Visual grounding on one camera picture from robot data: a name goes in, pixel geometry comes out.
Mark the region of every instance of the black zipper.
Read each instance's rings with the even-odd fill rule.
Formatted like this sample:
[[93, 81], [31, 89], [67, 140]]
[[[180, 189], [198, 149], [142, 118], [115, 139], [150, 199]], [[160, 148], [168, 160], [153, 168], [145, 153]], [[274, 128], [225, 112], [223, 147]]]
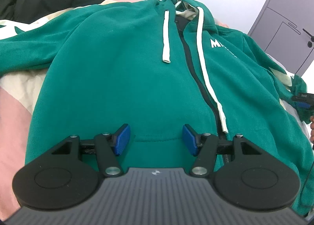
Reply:
[[[189, 45], [186, 43], [184, 36], [183, 36], [183, 30], [186, 27], [187, 23], [189, 23], [189, 21], [183, 17], [176, 16], [175, 17], [175, 23], [177, 25], [180, 40], [181, 40], [182, 45], [183, 45], [186, 64], [187, 64], [187, 67], [189, 68], [190, 74], [192, 75], [193, 79], [195, 80], [195, 82], [196, 82], [196, 84], [197, 84], [197, 86], [198, 86], [198, 88], [202, 94], [203, 99], [205, 100], [207, 105], [211, 108], [211, 110], [214, 113], [215, 121], [216, 121], [216, 128], [217, 128], [217, 133], [218, 133], [219, 139], [226, 140], [226, 135], [222, 130], [222, 125], [221, 125], [218, 109], [212, 104], [212, 102], [211, 102], [211, 100], [210, 100], [210, 98], [206, 92], [205, 87], [203, 86], [202, 82], [200, 81], [200, 79], [198, 78], [198, 76], [195, 72], [193, 60], [192, 60], [192, 55], [191, 55], [191, 50], [190, 50]], [[231, 161], [231, 156], [230, 155], [223, 155], [223, 161], [224, 161], [224, 164], [229, 163]]]

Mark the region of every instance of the human hand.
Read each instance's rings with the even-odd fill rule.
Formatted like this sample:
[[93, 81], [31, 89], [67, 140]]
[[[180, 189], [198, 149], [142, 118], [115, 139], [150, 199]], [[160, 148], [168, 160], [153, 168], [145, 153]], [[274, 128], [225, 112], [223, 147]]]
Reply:
[[310, 120], [311, 120], [311, 122], [312, 122], [311, 125], [310, 125], [310, 127], [311, 127], [311, 129], [312, 129], [310, 140], [311, 140], [311, 142], [313, 143], [313, 142], [314, 142], [314, 116], [311, 116]]

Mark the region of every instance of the gray door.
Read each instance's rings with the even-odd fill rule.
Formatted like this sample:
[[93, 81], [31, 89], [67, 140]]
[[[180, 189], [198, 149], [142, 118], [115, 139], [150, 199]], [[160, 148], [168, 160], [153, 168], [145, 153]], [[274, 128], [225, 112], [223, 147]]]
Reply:
[[314, 59], [314, 0], [267, 0], [249, 35], [300, 76]]

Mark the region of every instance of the green jacket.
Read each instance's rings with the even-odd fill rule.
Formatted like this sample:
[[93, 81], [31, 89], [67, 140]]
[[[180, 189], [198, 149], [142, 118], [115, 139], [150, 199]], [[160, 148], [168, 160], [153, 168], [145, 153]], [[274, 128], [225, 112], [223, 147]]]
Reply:
[[[182, 37], [201, 87], [188, 68], [176, 14], [190, 20]], [[303, 186], [312, 149], [279, 99], [295, 107], [291, 97], [306, 92], [306, 85], [297, 75], [288, 76], [246, 34], [216, 26], [202, 3], [93, 5], [18, 33], [0, 41], [0, 75], [49, 67], [32, 117], [26, 163], [69, 135], [90, 139], [128, 123], [131, 140], [119, 158], [124, 170], [188, 169], [195, 159], [182, 141], [188, 123], [200, 133], [217, 135], [219, 128], [228, 140], [242, 133], [292, 168]], [[219, 109], [222, 128], [216, 127], [204, 95]], [[310, 114], [299, 111], [308, 122]], [[86, 162], [95, 161], [87, 157]], [[216, 169], [222, 165], [218, 157]], [[313, 204], [313, 182], [310, 176], [304, 204]], [[309, 211], [299, 196], [293, 208], [301, 215]]]

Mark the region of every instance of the gray gripper base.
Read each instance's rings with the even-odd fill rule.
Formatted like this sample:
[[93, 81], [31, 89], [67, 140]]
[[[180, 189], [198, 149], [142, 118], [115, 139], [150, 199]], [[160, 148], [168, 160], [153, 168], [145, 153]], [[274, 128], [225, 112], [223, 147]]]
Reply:
[[22, 207], [8, 225], [305, 225], [290, 208], [249, 212], [221, 199], [183, 169], [130, 168], [103, 181], [87, 201], [61, 211]]

